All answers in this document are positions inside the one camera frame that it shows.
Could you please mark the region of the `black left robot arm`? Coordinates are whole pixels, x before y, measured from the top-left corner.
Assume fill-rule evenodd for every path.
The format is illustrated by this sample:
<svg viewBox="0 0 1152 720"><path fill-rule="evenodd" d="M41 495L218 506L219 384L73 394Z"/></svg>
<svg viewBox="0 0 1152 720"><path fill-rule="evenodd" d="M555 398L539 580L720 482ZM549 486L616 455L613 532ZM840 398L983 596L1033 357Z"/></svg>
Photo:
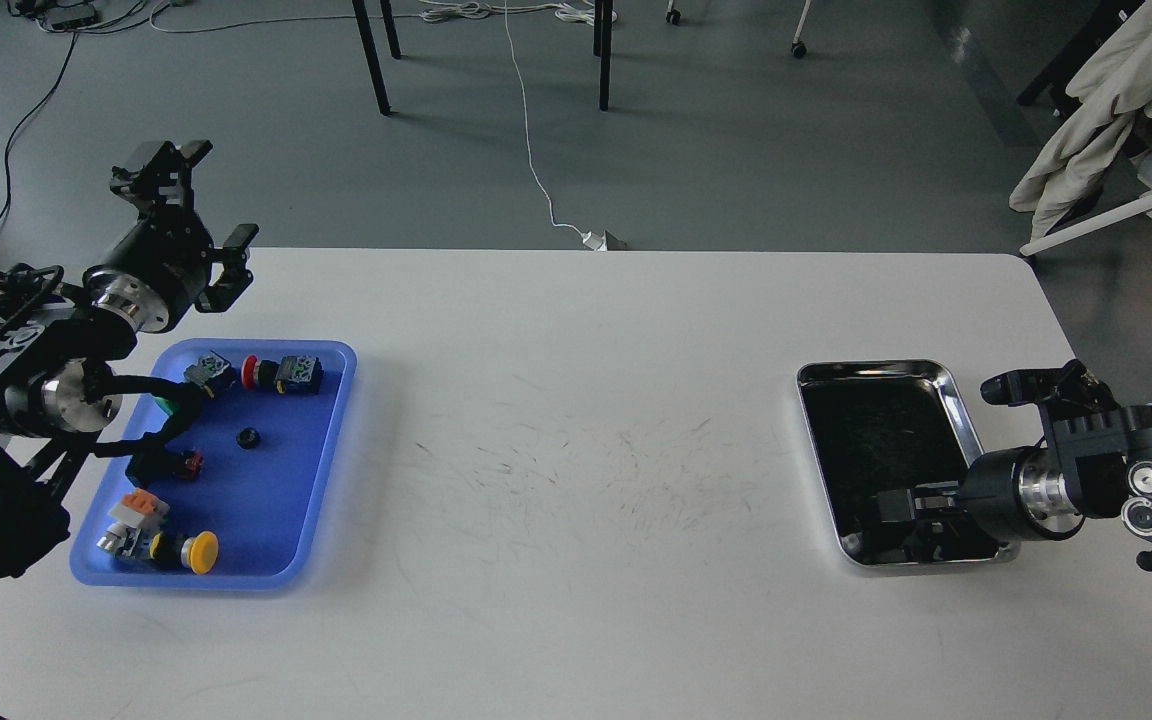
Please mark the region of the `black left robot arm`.
<svg viewBox="0 0 1152 720"><path fill-rule="evenodd" d="M154 456L191 427L207 382L118 376L138 334L195 306L223 313L253 275L241 223L215 245L195 210L209 141L141 143L109 190L136 223L78 285L59 265L0 270L0 578L18 578L69 536L65 497L88 457Z"/></svg>

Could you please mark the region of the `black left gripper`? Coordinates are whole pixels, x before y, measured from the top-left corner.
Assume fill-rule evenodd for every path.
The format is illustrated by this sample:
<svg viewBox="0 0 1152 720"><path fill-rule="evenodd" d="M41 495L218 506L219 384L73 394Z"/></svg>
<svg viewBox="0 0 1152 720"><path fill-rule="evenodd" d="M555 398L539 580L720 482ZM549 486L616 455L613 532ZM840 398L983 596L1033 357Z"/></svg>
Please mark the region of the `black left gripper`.
<svg viewBox="0 0 1152 720"><path fill-rule="evenodd" d="M109 191L137 210L122 241L83 275L96 306L122 316L132 331L173 331L198 297L200 313L225 313L253 282L247 268L257 223L238 223L223 247L212 247L195 210L192 172L212 142L141 143L111 168ZM221 274L211 285L211 265Z"/></svg>

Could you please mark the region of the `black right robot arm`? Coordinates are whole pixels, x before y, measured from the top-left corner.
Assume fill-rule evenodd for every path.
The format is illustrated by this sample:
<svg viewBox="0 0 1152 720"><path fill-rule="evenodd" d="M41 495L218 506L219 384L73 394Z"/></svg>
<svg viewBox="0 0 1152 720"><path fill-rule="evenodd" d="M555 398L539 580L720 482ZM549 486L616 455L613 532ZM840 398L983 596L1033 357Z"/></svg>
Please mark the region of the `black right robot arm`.
<svg viewBox="0 0 1152 720"><path fill-rule="evenodd" d="M983 454L956 480L878 493L878 520L908 528L905 556L1000 555L1066 541L1087 520L1119 520L1147 543L1135 562L1152 571L1152 404L1119 404L1079 361L1005 372L982 382L980 396L1034 406L1041 441Z"/></svg>

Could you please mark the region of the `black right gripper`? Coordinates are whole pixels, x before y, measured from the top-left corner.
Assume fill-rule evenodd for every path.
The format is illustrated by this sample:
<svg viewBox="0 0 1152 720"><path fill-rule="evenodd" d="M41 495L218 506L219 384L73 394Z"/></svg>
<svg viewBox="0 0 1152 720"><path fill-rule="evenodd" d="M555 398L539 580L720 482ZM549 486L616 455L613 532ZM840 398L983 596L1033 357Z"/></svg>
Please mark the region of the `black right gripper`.
<svg viewBox="0 0 1152 720"><path fill-rule="evenodd" d="M876 516L882 524L961 520L967 514L1000 543L1064 541L1085 521L1056 460L1039 446L979 456L960 486L919 484L876 495Z"/></svg>

